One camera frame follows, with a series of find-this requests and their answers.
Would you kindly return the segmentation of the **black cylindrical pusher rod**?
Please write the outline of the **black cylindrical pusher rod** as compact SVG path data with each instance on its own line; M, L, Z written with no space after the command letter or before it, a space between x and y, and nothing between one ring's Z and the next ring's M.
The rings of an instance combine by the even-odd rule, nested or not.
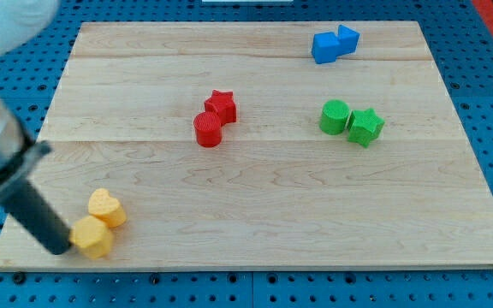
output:
M3 206L51 254L71 247L70 228L29 181L20 181Z

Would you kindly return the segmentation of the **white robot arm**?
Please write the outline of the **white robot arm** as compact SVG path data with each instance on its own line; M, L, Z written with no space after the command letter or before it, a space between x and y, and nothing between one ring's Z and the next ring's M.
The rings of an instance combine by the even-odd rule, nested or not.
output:
M54 18L56 0L0 0L0 56L26 43ZM69 228L28 181L28 174L49 154L0 99L0 205L47 251L66 252Z

